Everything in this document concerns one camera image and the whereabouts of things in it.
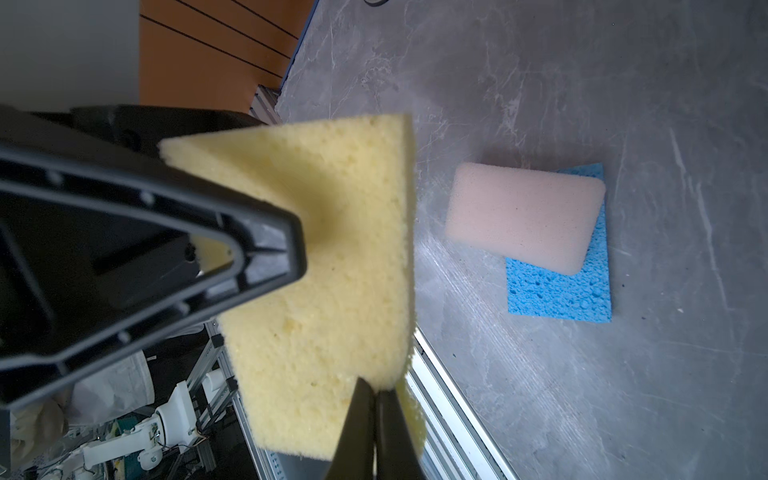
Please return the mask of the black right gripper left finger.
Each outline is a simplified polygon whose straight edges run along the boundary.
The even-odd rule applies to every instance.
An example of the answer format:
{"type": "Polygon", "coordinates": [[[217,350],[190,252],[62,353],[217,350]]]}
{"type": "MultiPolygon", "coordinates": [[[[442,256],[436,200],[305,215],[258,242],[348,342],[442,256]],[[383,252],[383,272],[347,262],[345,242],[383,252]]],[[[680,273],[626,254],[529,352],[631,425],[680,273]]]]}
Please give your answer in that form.
{"type": "Polygon", "coordinates": [[[374,390],[358,378],[325,480],[374,478],[375,406],[374,390]]]}

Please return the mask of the light blue sponge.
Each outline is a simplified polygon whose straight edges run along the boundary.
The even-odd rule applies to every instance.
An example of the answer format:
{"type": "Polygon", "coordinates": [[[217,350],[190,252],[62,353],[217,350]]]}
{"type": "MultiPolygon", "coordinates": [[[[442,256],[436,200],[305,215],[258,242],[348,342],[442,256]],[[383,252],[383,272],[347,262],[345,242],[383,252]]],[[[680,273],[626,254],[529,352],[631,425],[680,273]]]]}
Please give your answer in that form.
{"type": "Polygon", "coordinates": [[[505,268],[511,314],[591,323],[612,319],[605,205],[577,274],[563,275],[513,258],[505,260],[505,268]]]}

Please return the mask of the pink beige sponge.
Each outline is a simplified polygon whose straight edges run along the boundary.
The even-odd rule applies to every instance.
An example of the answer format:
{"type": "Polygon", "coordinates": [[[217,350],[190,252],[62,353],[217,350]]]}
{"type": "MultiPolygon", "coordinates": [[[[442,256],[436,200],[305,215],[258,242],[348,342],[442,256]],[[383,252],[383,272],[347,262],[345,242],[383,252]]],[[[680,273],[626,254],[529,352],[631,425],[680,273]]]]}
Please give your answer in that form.
{"type": "Polygon", "coordinates": [[[456,169],[445,234],[573,276],[585,262],[605,193],[599,178],[464,163],[456,169]]]}

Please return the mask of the dark yellow sponge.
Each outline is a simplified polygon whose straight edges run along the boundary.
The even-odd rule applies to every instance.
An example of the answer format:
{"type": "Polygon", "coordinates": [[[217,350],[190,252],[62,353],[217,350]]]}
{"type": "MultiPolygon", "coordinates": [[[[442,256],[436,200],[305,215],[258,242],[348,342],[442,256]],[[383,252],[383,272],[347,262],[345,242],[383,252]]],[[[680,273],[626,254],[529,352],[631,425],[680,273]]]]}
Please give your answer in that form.
{"type": "Polygon", "coordinates": [[[301,221],[307,271],[219,318],[252,437],[319,460],[358,379],[401,388],[415,328],[413,121],[408,114],[163,140],[172,167],[301,221]]]}

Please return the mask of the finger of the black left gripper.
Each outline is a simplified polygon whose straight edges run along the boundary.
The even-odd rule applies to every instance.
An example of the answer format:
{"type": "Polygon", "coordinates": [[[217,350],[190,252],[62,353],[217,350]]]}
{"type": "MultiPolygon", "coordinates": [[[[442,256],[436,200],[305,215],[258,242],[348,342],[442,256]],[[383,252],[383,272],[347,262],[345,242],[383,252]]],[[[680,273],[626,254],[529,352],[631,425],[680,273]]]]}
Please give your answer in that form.
{"type": "Polygon", "coordinates": [[[2,107],[3,409],[305,274],[296,215],[159,154],[167,138],[261,126],[232,111],[2,107]]]}

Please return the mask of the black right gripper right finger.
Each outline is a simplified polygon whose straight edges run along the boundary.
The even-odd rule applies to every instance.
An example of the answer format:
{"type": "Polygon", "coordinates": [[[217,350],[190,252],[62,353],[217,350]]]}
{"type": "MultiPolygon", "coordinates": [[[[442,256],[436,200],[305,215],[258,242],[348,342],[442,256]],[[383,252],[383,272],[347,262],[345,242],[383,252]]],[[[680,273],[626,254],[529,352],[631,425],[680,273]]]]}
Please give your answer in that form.
{"type": "Polygon", "coordinates": [[[425,479],[395,390],[376,396],[375,448],[378,479],[425,479]]]}

